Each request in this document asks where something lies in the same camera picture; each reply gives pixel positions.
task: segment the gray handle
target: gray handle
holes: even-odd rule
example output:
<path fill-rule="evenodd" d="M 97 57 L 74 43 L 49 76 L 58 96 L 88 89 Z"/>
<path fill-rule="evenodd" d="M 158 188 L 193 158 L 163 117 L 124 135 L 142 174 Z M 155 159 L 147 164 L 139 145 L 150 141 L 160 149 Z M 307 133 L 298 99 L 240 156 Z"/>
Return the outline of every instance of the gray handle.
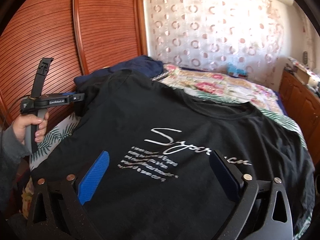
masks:
<path fill-rule="evenodd" d="M 38 110 L 38 117 L 44 119 L 44 115 L 47 112 L 47 109 L 40 109 Z M 26 147 L 28 148 L 29 152 L 33 153 L 32 151 L 32 140 L 35 139 L 35 136 L 31 136 L 31 125 L 28 125 L 26 127 L 26 135 L 24 137 L 24 142 Z"/>

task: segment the finger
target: finger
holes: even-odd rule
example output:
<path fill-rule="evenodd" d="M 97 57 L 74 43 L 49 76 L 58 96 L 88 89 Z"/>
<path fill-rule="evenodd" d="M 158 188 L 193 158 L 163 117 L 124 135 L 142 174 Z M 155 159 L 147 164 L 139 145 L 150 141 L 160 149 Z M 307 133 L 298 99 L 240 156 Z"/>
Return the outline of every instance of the finger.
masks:
<path fill-rule="evenodd" d="M 41 137 L 45 135 L 46 128 L 36 131 L 35 137 Z"/>
<path fill-rule="evenodd" d="M 48 119 L 49 119 L 49 112 L 48 112 L 48 111 L 45 113 L 44 119 L 45 119 L 45 120 L 48 120 Z"/>
<path fill-rule="evenodd" d="M 26 114 L 19 115 L 14 122 L 19 128 L 25 128 L 31 124 L 40 124 L 42 122 L 42 119 L 35 116 L 34 114 Z"/>
<path fill-rule="evenodd" d="M 47 127 L 47 125 L 48 125 L 48 121 L 47 120 L 43 120 L 41 122 L 41 124 L 39 124 L 39 129 L 43 129 L 43 128 Z"/>
<path fill-rule="evenodd" d="M 43 139 L 44 139 L 43 136 L 37 137 L 37 138 L 35 138 L 35 142 L 36 142 L 36 143 L 42 142 Z"/>

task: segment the silver rivet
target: silver rivet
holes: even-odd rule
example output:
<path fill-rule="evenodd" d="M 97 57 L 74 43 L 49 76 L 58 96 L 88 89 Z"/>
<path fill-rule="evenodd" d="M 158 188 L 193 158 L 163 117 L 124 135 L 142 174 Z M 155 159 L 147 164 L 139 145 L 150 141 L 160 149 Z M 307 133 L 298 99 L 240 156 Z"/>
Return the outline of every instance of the silver rivet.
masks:
<path fill-rule="evenodd" d="M 278 177 L 275 177 L 275 178 L 274 178 L 274 180 L 275 180 L 275 183 L 277 183 L 277 184 L 282 183 L 281 179 L 280 179 L 280 178 L 278 178 Z"/>
<path fill-rule="evenodd" d="M 39 180 L 38 180 L 38 184 L 39 184 L 39 185 L 44 184 L 44 182 L 45 182 L 44 179 L 39 179 Z"/>
<path fill-rule="evenodd" d="M 75 177 L 76 177 L 76 176 L 75 176 L 74 174 L 69 174 L 69 175 L 67 176 L 67 180 L 69 180 L 69 181 L 74 180 Z"/>
<path fill-rule="evenodd" d="M 251 176 L 250 174 L 244 174 L 244 175 L 243 175 L 243 178 L 244 178 L 245 180 L 252 180 L 252 176 Z"/>

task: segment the human hand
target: human hand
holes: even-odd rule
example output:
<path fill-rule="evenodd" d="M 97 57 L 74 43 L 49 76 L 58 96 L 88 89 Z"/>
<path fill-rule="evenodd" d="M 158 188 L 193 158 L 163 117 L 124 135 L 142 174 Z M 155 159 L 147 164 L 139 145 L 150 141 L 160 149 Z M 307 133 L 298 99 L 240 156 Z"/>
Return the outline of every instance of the human hand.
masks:
<path fill-rule="evenodd" d="M 49 113 L 46 112 L 44 115 L 44 119 L 41 119 L 34 114 L 26 114 L 26 115 L 19 115 L 14 121 L 13 121 L 13 132 L 18 139 L 19 142 L 22 144 L 24 143 L 24 137 L 26 135 L 26 127 L 31 124 L 39 125 L 39 130 L 35 133 L 35 142 L 40 143 L 43 141 L 44 134 L 47 130 L 47 124 L 49 119 Z"/>

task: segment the black t-shirt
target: black t-shirt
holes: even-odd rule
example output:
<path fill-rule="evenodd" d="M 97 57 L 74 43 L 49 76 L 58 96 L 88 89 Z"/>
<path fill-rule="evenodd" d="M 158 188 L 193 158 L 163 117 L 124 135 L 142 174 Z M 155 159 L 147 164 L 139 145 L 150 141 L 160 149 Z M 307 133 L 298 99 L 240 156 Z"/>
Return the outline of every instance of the black t-shirt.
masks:
<path fill-rule="evenodd" d="M 235 206 L 209 166 L 216 149 L 242 173 L 281 178 L 301 229 L 314 206 L 314 167 L 297 133 L 250 103 L 203 101 L 135 71 L 106 78 L 32 177 L 63 179 L 107 151 L 109 167 L 84 204 L 105 238 L 211 239 Z"/>

